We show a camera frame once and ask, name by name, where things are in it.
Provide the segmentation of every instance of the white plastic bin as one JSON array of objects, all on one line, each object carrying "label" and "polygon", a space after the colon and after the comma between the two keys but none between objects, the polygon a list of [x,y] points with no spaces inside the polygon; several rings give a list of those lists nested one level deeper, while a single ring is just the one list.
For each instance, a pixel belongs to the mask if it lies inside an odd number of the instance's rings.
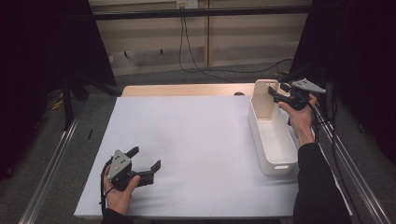
[{"label": "white plastic bin", "polygon": [[256,81],[248,118],[262,172],[283,175],[296,165],[297,149],[281,109],[268,94],[269,86],[277,90],[278,82],[272,79]]}]

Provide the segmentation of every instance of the gray floor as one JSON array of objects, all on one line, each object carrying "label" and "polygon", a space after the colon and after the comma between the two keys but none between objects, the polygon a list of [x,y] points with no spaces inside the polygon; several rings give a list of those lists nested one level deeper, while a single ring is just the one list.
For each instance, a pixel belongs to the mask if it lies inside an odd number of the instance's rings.
[{"label": "gray floor", "polygon": [[[227,66],[227,69],[260,70],[271,64]],[[287,71],[290,63],[282,63],[279,71]],[[233,82],[254,82],[259,78],[274,78],[276,68],[258,74],[232,74],[212,72]],[[181,83],[222,83],[223,80],[198,73],[171,71],[144,75],[117,77],[119,88],[127,85],[181,84]],[[35,220],[36,223],[98,223],[74,217],[73,213],[91,170],[93,160],[106,131],[108,120],[115,104],[115,98],[96,89],[88,88],[91,95],[84,103],[83,112],[62,161],[53,179],[47,196]],[[386,209],[389,217],[396,222],[396,166],[389,162],[378,149],[375,140],[368,133],[362,133],[360,123],[354,119],[342,101],[339,101],[337,132],[352,155],[375,195]],[[45,173],[53,150],[63,134],[64,111],[47,111],[36,130],[35,138],[28,153],[14,168],[14,175],[0,183],[0,223],[17,223],[29,203],[41,176]],[[320,133],[320,143],[330,158],[330,145],[324,133]],[[361,223],[375,223],[365,208],[360,195],[346,177],[346,185],[361,216]],[[354,223],[359,223],[356,216]],[[203,221],[156,221],[156,223],[204,223]],[[276,223],[271,220],[221,220],[218,223]]]}]

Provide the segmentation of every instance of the human hand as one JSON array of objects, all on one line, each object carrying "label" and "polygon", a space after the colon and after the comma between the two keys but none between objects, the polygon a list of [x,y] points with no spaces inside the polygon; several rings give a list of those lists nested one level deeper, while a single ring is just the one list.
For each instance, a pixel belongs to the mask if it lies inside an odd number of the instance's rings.
[{"label": "human hand", "polygon": [[107,207],[126,216],[128,214],[129,206],[131,205],[132,192],[139,184],[140,176],[134,176],[124,191],[118,191],[114,189],[114,185],[107,178],[109,170],[110,165],[106,168],[105,178],[103,180],[105,192],[108,192],[106,195]]},{"label": "human hand", "polygon": [[[309,94],[309,104],[315,106],[317,103],[317,98]],[[294,135],[296,135],[299,140],[300,147],[307,144],[315,142],[314,135],[312,134],[312,120],[315,118],[312,109],[309,105],[306,105],[302,110],[294,110],[288,104],[279,102],[279,107],[285,110],[290,117],[290,124],[294,130]]]}]

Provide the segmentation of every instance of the black sleeve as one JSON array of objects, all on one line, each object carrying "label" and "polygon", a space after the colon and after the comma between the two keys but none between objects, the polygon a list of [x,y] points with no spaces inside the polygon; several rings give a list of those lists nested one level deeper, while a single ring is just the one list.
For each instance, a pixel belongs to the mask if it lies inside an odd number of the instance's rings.
[{"label": "black sleeve", "polygon": [[103,215],[102,224],[133,224],[133,222],[128,217],[107,208]]},{"label": "black sleeve", "polygon": [[351,223],[344,199],[335,186],[332,170],[316,143],[300,147],[298,152],[299,192],[293,211],[293,223]]}]

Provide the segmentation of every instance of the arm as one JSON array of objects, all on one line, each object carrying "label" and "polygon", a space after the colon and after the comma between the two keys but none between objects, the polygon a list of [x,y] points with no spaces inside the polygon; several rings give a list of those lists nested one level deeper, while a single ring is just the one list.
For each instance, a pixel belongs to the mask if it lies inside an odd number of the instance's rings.
[{"label": "arm", "polygon": [[[108,175],[110,165],[107,166],[105,176]],[[102,224],[129,224],[133,223],[126,216],[131,204],[132,192],[139,184],[140,176],[134,176],[124,191],[113,189],[113,184],[104,178],[104,187],[107,200],[107,209],[103,216]]]},{"label": "arm", "polygon": [[[309,103],[317,99],[310,95]],[[332,170],[314,141],[311,126],[314,118],[309,106],[295,111],[279,103],[290,116],[290,124],[299,140],[298,174],[299,192],[293,211],[293,223],[351,223],[347,207],[339,189],[335,186]]]}]

